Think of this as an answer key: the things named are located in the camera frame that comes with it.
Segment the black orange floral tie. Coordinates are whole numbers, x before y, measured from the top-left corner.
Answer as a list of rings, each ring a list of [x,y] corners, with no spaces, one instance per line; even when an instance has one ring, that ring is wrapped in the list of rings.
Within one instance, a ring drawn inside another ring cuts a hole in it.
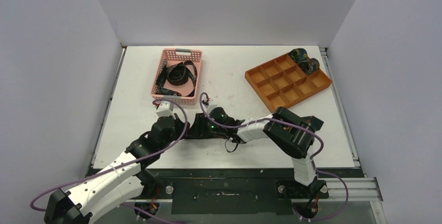
[[[238,142],[238,137],[227,132],[219,131],[203,131],[203,130],[189,130],[183,137],[186,140],[202,140],[202,139],[231,139]]]

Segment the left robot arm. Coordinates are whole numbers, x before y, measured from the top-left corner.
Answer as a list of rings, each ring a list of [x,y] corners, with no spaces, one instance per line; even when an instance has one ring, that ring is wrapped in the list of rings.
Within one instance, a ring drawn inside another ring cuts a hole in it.
[[[183,138],[189,126],[177,115],[159,117],[107,167],[67,191],[57,189],[48,200],[45,223],[93,223],[131,198],[155,193],[147,166],[160,158],[172,142]]]

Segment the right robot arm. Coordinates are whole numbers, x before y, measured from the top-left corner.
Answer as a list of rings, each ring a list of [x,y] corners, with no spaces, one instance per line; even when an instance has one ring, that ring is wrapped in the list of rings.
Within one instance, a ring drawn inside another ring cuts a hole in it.
[[[185,139],[230,139],[237,144],[270,139],[292,159],[296,193],[308,197],[315,191],[317,178],[312,146],[323,124],[315,116],[300,117],[284,107],[251,120],[229,117],[222,107],[216,107],[210,113],[196,114]]]

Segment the dark tie in basket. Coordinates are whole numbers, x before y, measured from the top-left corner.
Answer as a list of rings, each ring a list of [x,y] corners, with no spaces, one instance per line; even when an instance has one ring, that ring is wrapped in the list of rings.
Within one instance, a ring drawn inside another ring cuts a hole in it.
[[[155,80],[155,86],[157,88],[156,94],[182,96],[180,92],[165,88],[164,85],[166,81],[168,81],[173,86],[181,86],[185,85],[189,80],[191,80],[193,84],[193,90],[191,93],[186,95],[186,97],[192,97],[194,96],[196,91],[197,78],[197,68],[195,64],[190,60],[186,60],[172,66],[164,65]]]

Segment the pink plastic basket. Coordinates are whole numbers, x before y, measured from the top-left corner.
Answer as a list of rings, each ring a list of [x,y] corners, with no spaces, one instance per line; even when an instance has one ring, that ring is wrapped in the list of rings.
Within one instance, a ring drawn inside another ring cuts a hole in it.
[[[196,49],[162,50],[151,89],[154,99],[166,98],[181,105],[194,105],[203,52]]]

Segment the orange divided tray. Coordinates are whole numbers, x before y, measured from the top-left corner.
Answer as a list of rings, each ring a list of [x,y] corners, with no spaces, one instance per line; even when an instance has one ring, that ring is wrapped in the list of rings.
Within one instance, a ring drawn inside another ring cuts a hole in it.
[[[311,74],[303,72],[289,53],[247,70],[244,77],[271,112],[278,107],[290,108],[332,84],[320,68]]]

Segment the rolled blue green tie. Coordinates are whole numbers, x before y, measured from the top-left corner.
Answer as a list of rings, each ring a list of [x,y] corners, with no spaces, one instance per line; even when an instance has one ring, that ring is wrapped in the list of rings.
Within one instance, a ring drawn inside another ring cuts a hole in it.
[[[304,48],[295,48],[291,50],[288,55],[296,64],[306,61],[309,58]]]

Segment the rolled dark floral tie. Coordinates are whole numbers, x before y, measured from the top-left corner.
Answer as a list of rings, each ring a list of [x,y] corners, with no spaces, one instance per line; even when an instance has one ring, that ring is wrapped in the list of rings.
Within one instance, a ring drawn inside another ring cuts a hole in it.
[[[319,70],[320,64],[316,58],[306,59],[299,63],[300,69],[308,76]]]

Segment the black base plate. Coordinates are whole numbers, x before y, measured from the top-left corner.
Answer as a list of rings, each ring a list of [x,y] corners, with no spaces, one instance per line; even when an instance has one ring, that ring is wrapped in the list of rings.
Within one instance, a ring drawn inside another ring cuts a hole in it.
[[[293,170],[279,169],[149,169],[154,185],[136,200],[169,204],[172,214],[290,215],[292,203],[312,206],[328,199],[327,184],[295,182]]]

